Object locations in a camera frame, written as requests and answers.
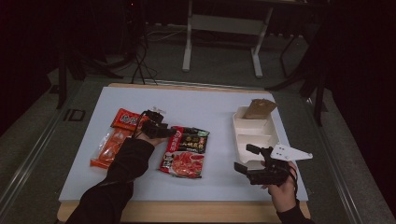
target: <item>table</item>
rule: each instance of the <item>table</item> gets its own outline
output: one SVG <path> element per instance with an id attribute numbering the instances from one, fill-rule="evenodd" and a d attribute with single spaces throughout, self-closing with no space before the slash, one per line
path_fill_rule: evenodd
<path id="1" fill-rule="evenodd" d="M 243 35 L 256 35 L 258 37 L 256 45 L 251 49 L 251 57 L 255 76 L 262 78 L 262 66 L 260 64 L 259 52 L 262 47 L 262 41 L 266 35 L 268 25 L 271 20 L 273 10 L 277 6 L 288 7 L 323 7 L 322 4 L 307 4 L 305 1 L 297 0 L 249 0 L 245 1 L 246 4 L 260 4 L 268 6 L 267 11 L 263 12 L 263 20 L 247 20 L 240 18 L 226 18 L 220 16 L 208 16 L 194 14 L 192 11 L 192 2 L 189 0 L 188 19 L 187 19 L 187 41 L 184 51 L 183 66 L 184 72 L 190 71 L 191 63 L 191 32 L 192 30 L 206 30 L 216 32 L 226 32 L 233 34 Z M 222 3 L 238 3 L 238 1 L 220 1 Z"/>
<path id="2" fill-rule="evenodd" d="M 134 197 L 125 207 L 122 221 L 279 222 L 270 195 L 258 186 L 250 186 L 246 177 L 233 169 L 236 146 L 233 142 L 232 114 L 236 112 L 238 106 L 248 105 L 251 99 L 257 97 L 274 100 L 266 91 L 128 84 L 112 84 L 105 87 L 64 184 L 58 219 L 66 221 L 78 205 L 82 193 L 105 177 L 106 171 L 90 167 L 89 159 L 107 132 L 118 109 L 124 107 L 134 112 L 143 111 L 155 104 L 166 111 L 164 122 L 172 125 L 198 125 L 197 128 L 210 131 L 203 178 L 199 180 L 174 178 L 156 171 L 165 145 L 157 146 L 149 161 L 150 168 L 135 181 Z M 180 106 L 187 102 L 193 104 L 186 108 Z M 204 104 L 210 106 L 199 110 Z M 199 111 L 195 114 L 200 122 L 196 119 L 188 119 L 191 117 L 191 111 Z M 273 111 L 273 115 L 279 141 L 283 145 L 288 145 L 277 109 Z M 304 215 L 310 217 L 303 177 L 301 174 L 299 177 L 298 198 Z"/>

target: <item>white table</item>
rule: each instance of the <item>white table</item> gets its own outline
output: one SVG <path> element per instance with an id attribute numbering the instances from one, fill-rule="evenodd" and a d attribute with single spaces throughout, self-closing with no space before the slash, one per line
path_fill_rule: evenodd
<path id="1" fill-rule="evenodd" d="M 135 181 L 134 196 L 123 221 L 146 222 L 278 222 L 270 195 L 233 169 L 236 145 L 233 113 L 255 98 L 274 101 L 264 91 L 233 91 L 202 88 L 155 87 L 114 84 L 105 87 L 92 114 L 69 176 L 60 196 L 58 213 L 67 220 L 81 195 L 100 182 L 106 170 L 91 167 L 90 158 L 109 130 L 119 108 L 141 113 L 156 106 L 166 111 L 163 122 L 196 127 L 210 132 L 203 178 L 172 177 L 158 171 L 166 143 L 156 147 L 147 172 Z M 279 141 L 288 145 L 281 118 L 273 111 Z M 298 198 L 309 217 L 304 182 L 299 174 Z"/>

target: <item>hand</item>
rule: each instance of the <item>hand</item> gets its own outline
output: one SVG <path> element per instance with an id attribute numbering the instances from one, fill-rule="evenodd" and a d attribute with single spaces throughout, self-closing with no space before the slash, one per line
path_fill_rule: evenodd
<path id="1" fill-rule="evenodd" d="M 136 139 L 145 140 L 146 142 L 148 142 L 156 147 L 160 143 L 165 142 L 167 138 L 149 138 L 145 133 L 138 132 L 136 134 Z"/>
<path id="2" fill-rule="evenodd" d="M 297 171 L 297 167 L 293 162 L 289 161 L 289 166 Z M 291 173 L 296 176 L 297 174 L 294 172 L 294 170 L 290 168 Z M 279 187 L 277 185 L 268 185 L 262 186 L 262 188 L 268 189 L 277 212 L 286 212 L 296 206 L 294 181 L 291 176 L 289 176 L 286 182 Z"/>

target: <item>red snack package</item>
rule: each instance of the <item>red snack package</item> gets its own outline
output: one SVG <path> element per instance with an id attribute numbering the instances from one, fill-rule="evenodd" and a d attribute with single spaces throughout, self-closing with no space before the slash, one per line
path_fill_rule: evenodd
<path id="1" fill-rule="evenodd" d="M 140 129 L 143 122 L 148 119 L 147 116 L 143 116 L 139 120 L 139 117 L 140 114 L 123 108 L 119 109 L 110 125 L 111 130 L 105 136 L 104 141 L 99 146 L 99 150 L 91 158 L 90 165 L 107 169 L 111 162 L 114 161 L 114 157 L 119 152 L 125 138 L 134 133 L 136 123 L 139 122 L 137 129 Z"/>
<path id="2" fill-rule="evenodd" d="M 143 121 L 147 120 L 148 117 L 143 116 L 141 120 L 139 120 L 139 117 L 140 114 L 136 114 L 126 109 L 120 108 L 110 127 L 134 131 L 136 123 L 139 122 L 138 129 L 140 129 L 142 128 Z"/>
<path id="3" fill-rule="evenodd" d="M 132 131 L 115 128 L 113 132 L 102 146 L 99 155 L 91 158 L 91 166 L 98 166 L 107 169 L 111 162 L 114 161 L 114 157 L 119 152 L 122 143 L 125 138 L 132 135 Z"/>
<path id="4" fill-rule="evenodd" d="M 177 133 L 169 138 L 160 171 L 169 175 L 201 178 L 209 132 L 173 126 Z"/>

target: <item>white tabletop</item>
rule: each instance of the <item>white tabletop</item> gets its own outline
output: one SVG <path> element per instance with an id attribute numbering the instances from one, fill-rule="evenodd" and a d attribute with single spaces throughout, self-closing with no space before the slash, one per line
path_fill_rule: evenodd
<path id="1" fill-rule="evenodd" d="M 91 167 L 90 158 L 109 132 L 110 124 L 120 108 L 140 114 L 156 106 L 166 111 L 163 122 L 169 126 L 196 127 L 210 132 L 203 178 L 178 178 L 158 171 L 166 147 L 166 143 L 162 143 L 154 150 L 147 172 L 136 179 L 132 200 L 271 201 L 266 190 L 251 186 L 244 175 L 233 169 L 237 156 L 233 114 L 239 106 L 249 105 L 252 99 L 259 98 L 275 101 L 270 93 L 258 92 L 104 87 L 59 200 L 77 201 L 88 188 L 105 178 L 106 170 Z M 289 141 L 277 109 L 272 113 L 279 141 L 288 146 Z M 301 174 L 298 175 L 297 197 L 300 201 L 308 201 L 303 179 Z"/>

